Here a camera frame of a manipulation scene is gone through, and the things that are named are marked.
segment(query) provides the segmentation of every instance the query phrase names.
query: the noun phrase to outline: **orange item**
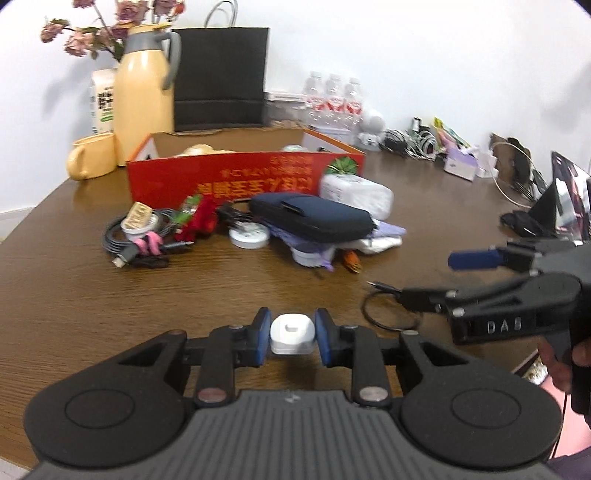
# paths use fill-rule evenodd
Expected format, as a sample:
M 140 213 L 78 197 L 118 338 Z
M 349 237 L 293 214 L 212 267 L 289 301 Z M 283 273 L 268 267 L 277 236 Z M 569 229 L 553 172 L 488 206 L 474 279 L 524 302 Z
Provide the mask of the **orange item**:
M 353 273 L 359 273 L 362 270 L 361 260 L 354 250 L 343 251 L 343 265 Z

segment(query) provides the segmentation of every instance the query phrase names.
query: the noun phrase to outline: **red box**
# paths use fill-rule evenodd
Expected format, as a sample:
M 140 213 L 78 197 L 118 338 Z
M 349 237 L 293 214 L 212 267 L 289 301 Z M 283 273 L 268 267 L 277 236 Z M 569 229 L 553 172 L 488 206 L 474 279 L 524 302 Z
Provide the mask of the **red box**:
M 176 157 L 196 144 L 235 153 Z M 302 145 L 310 152 L 282 152 Z M 328 152 L 318 152 L 319 148 Z M 317 195 L 319 181 L 338 158 L 348 157 L 361 174 L 363 152 L 330 137 L 297 128 L 232 128 L 146 137 L 127 164 L 135 202 L 152 208 L 178 208 L 188 195 L 220 200 L 248 199 L 263 192 Z

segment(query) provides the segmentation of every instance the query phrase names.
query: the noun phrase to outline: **white power adapter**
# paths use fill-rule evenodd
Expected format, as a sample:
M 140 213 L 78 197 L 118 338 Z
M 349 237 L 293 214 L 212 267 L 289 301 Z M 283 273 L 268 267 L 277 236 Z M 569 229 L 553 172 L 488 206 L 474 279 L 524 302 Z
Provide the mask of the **white power adapter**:
M 309 355 L 314 351 L 316 329 L 301 313 L 279 315 L 271 324 L 271 351 L 276 355 Z

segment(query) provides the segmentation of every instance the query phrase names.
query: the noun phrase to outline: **red cloth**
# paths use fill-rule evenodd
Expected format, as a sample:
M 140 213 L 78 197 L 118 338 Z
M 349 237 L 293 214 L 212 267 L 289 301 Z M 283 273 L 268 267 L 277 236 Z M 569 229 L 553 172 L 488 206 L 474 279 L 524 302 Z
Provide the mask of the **red cloth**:
M 193 217 L 174 235 L 178 242 L 193 242 L 197 235 L 211 235 L 217 227 L 218 202 L 212 197 L 203 197 Z

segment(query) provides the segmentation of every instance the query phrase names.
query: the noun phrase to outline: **wooden table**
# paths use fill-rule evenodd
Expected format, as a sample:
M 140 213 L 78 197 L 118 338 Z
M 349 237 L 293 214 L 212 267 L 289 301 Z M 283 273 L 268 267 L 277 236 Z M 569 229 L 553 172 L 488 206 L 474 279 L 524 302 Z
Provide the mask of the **wooden table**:
M 205 336 L 213 328 L 250 323 L 261 306 L 274 315 L 312 314 L 327 307 L 336 323 L 364 325 L 359 304 L 366 281 L 397 287 L 481 284 L 507 271 L 451 272 L 454 249 L 506 240 L 498 216 L 510 211 L 488 180 L 474 183 L 440 165 L 368 155 L 365 176 L 394 192 L 391 223 L 408 229 L 401 248 L 363 257 L 363 272 L 314 272 L 274 241 L 258 251 L 233 246 L 226 235 L 200 241 L 164 270 L 115 268 L 100 246 L 105 226 L 131 205 L 125 170 L 83 183 L 68 180 L 0 246 L 0 455 L 36 463 L 22 429 L 28 400 L 40 389 L 169 329 Z M 383 322 L 411 320 L 391 301 L 370 311 Z M 421 333 L 451 342 L 446 320 L 428 315 Z M 469 346 L 466 351 L 514 369 L 535 351 L 532 339 Z M 400 392 L 390 370 L 392 388 Z M 320 367 L 317 356 L 269 361 L 236 375 L 240 388 L 348 389 L 346 369 Z

